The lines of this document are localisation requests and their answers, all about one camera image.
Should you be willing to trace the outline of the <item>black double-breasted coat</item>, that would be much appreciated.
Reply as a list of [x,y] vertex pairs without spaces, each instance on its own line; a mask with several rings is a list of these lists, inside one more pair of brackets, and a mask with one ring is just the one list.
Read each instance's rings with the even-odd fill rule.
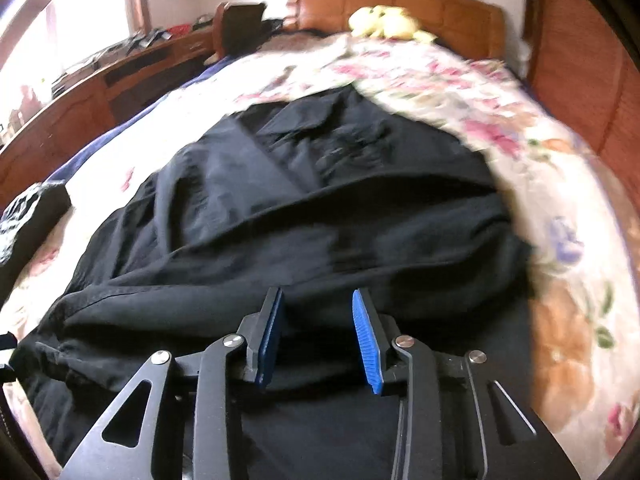
[[12,366],[66,462],[155,351],[233,332],[271,287],[271,389],[241,401],[253,479],[385,479],[397,403],[364,379],[352,293],[434,350],[530,390],[529,244],[484,157],[344,87],[217,122],[91,237]]

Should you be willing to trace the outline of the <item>floral fleece blanket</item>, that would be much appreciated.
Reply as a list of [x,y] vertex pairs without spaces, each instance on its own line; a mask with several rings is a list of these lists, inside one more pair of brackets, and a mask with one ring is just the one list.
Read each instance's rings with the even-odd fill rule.
[[637,214],[587,144],[531,99],[503,64],[465,61],[434,44],[296,32],[173,91],[65,182],[70,211],[16,280],[1,310],[2,328],[17,336],[33,330],[101,222],[217,120],[344,84],[485,157],[518,234],[534,248],[542,418],[582,478],[611,472],[639,418]]

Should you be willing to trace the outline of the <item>folded dark grey garment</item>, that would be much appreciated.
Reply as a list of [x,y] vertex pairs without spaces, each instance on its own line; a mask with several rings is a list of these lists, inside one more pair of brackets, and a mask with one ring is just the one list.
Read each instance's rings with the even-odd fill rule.
[[16,196],[1,216],[1,303],[72,202],[62,181],[40,182]]

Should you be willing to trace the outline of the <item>wooden desk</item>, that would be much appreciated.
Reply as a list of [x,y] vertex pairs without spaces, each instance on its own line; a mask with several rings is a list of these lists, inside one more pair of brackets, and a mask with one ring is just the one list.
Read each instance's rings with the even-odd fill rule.
[[213,29],[205,27],[129,55],[63,92],[2,148],[1,205],[46,180],[101,134],[198,76],[213,53]]

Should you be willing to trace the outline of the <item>navy blue bed sheet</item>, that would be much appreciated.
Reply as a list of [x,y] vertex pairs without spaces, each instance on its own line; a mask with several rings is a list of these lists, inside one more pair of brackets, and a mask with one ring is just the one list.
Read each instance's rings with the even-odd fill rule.
[[[206,68],[206,70],[204,70],[203,73],[199,74],[198,76],[182,84],[180,87],[178,87],[178,90],[183,90],[183,89],[189,88],[190,86],[193,86],[194,84],[198,84],[199,82],[206,81],[210,77],[213,77],[214,75],[216,75],[216,73],[219,73],[221,70],[223,70],[227,66],[237,61],[239,58],[240,58],[239,55],[224,56],[219,61],[209,66],[209,68]],[[126,122],[123,122],[121,125],[111,130],[108,130],[106,133],[103,133],[100,136],[98,136],[96,140],[93,140],[84,148],[82,148],[65,164],[63,164],[61,167],[58,167],[58,169],[55,169],[52,172],[52,174],[50,174],[50,176],[47,177],[46,181],[47,182],[56,182],[56,181],[67,182],[68,180],[70,180],[70,178],[73,177],[74,174],[76,174],[76,172],[81,168],[83,164],[87,162],[89,158],[91,158],[94,154],[96,154],[101,148],[104,148],[106,144],[109,144],[111,141],[117,138],[126,129],[133,126],[136,122],[138,122],[142,118],[145,118],[145,116],[148,116],[153,110],[155,110],[160,105],[160,103],[163,103],[164,101],[166,101],[168,99],[168,96],[171,93],[172,91],[165,93],[163,96],[158,98],[152,104],[145,107],[144,110],[142,110],[138,114],[135,114],[133,118],[128,119]]]

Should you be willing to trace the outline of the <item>red bowl on desk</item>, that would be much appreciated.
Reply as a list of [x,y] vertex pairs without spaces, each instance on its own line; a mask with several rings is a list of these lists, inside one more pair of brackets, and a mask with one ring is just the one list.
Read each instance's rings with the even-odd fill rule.
[[182,37],[190,34],[191,30],[191,24],[180,24],[168,27],[168,29],[166,29],[166,32],[168,32],[171,37]]

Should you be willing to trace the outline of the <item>wooden chair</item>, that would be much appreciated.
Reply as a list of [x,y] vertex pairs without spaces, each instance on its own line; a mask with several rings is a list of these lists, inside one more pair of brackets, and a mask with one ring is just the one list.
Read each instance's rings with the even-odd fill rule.
[[256,46],[266,7],[264,2],[223,2],[217,6],[213,20],[213,47],[220,60],[228,55],[243,54]]

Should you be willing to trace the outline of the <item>wooden louvered wardrobe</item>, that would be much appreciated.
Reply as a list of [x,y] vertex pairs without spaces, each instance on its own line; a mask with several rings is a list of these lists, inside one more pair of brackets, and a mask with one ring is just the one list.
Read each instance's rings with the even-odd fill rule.
[[639,192],[639,71],[588,0],[528,0],[529,80],[550,113]]

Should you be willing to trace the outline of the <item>window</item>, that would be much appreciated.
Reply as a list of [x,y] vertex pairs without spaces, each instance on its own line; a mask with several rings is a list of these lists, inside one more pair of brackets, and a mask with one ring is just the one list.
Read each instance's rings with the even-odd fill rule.
[[64,70],[131,32],[128,0],[14,0],[1,19],[1,99],[50,96]]

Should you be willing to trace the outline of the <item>yellow plush toy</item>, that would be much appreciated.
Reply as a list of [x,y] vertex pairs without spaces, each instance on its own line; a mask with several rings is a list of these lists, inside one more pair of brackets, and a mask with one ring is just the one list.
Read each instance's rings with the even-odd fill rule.
[[352,36],[432,44],[436,36],[423,30],[405,8],[399,6],[364,6],[348,19]]

